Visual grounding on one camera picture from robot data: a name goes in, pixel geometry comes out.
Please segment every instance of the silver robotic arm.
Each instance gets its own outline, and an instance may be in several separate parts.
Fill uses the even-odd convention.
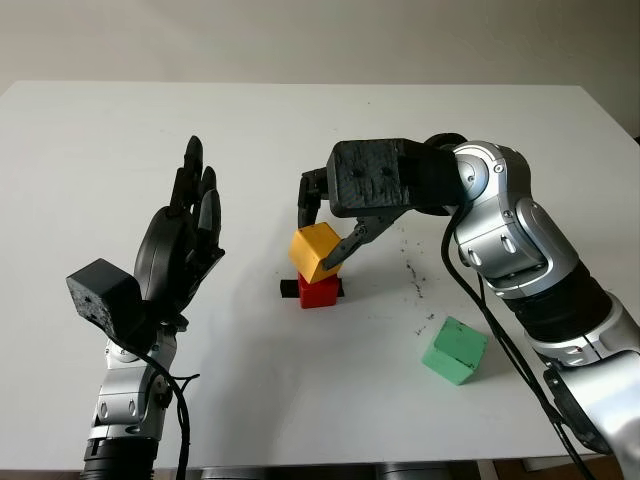
[[[339,142],[326,168],[302,174],[299,227],[315,223],[322,199],[334,215],[357,218],[324,260],[327,270],[406,211],[455,216],[463,208],[454,231],[460,259],[514,312],[548,367],[560,420],[537,381],[530,386],[554,428],[562,438],[556,424],[568,424],[586,447],[613,452],[625,478],[640,478],[640,327],[532,199],[520,153],[458,134]]]
[[[533,201],[522,155],[487,142],[454,153],[473,202],[455,232],[463,263],[525,327],[577,438],[640,478],[640,327]]]

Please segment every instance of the black cable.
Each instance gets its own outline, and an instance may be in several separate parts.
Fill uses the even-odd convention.
[[[576,452],[575,448],[571,444],[569,437],[566,432],[562,428],[562,424],[566,423],[562,415],[556,410],[556,408],[551,405],[549,399],[547,398],[544,390],[540,386],[538,379],[534,375],[531,367],[527,363],[527,361],[522,356],[522,353],[516,345],[513,343],[507,332],[504,331],[496,317],[493,315],[493,312],[487,307],[484,296],[484,284],[482,283],[482,277],[478,274],[478,279],[480,280],[480,293],[481,296],[475,292],[475,290],[469,285],[466,280],[460,275],[460,273],[455,269],[453,263],[451,263],[451,257],[449,256],[449,245],[451,244],[451,239],[453,237],[453,232],[456,227],[460,224],[462,219],[469,213],[471,210],[471,204],[466,203],[458,207],[455,213],[452,215],[451,220],[449,221],[447,228],[445,229],[444,235],[442,237],[442,244],[440,245],[440,255],[442,257],[442,262],[444,263],[445,268],[449,272],[449,275],[456,281],[458,285],[469,295],[471,300],[477,305],[477,307],[482,312],[485,317],[487,323],[489,324],[489,328],[491,328],[491,332],[495,336],[500,346],[506,353],[507,357],[515,367],[516,371],[523,378],[527,386],[531,389],[533,394],[536,396],[538,401],[540,402],[540,406],[544,410],[545,414],[549,418],[551,425],[553,426],[555,432],[557,433],[560,441],[564,445],[565,449],[569,453],[569,456],[575,463],[576,467],[583,475],[586,480],[596,480],[593,474],[589,471],[587,466],[585,465],[578,452]]]
[[[189,382],[191,382],[192,380],[195,380],[196,378],[199,378],[200,374],[196,373],[195,375],[191,375],[189,377],[173,377],[174,380],[184,380],[184,383],[182,384],[182,386],[180,387],[180,391],[182,392],[182,394],[184,395],[184,391],[187,388],[187,385],[189,385]],[[178,415],[178,424],[180,424],[180,428],[182,428],[182,412],[180,411],[180,406],[176,406],[177,408],[177,415]]]
[[[160,365],[156,360],[148,356],[146,353],[141,352],[132,352],[141,360],[144,360],[149,365],[151,365],[157,372],[160,374],[167,384],[169,388],[173,391],[173,394],[176,396],[176,401],[178,402],[178,411],[180,412],[179,420],[180,420],[180,431],[182,434],[182,439],[180,442],[180,455],[178,457],[178,470],[176,472],[176,480],[185,480],[187,475],[187,464],[189,463],[189,442],[191,437],[191,424],[189,421],[189,409],[187,407],[187,402],[184,399],[184,394],[176,380],[171,376],[171,374]]]
[[[480,290],[480,300],[482,300],[482,303],[486,305],[487,302],[486,297],[484,296],[484,282],[482,281],[482,275],[480,275],[479,273],[476,273],[476,275],[478,275],[478,289]]]

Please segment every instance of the stacked blocks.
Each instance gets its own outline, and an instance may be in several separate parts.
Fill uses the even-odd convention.
[[[293,234],[289,259],[298,270],[298,290],[302,308],[336,304],[341,265],[324,270],[322,261],[340,243],[340,237],[327,223],[303,227]]]
[[[487,342],[486,335],[448,317],[427,348],[422,363],[454,385],[460,385],[478,368]]]

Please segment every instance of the table surface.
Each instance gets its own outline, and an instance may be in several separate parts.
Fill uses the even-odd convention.
[[[227,255],[185,311],[172,366],[202,375],[187,390],[190,465],[562,454],[495,341],[464,386],[420,363],[447,315],[489,332],[441,265],[446,219],[406,214],[362,248],[333,308],[280,297],[300,173],[339,140],[443,131],[522,152],[535,199],[638,318],[639,149],[579,87],[15,84],[0,98],[0,468],[81,467],[105,337],[64,279],[97,257],[132,271],[192,134],[218,174]],[[328,210],[319,221],[349,233]],[[171,408],[158,467],[176,465],[179,437]]]

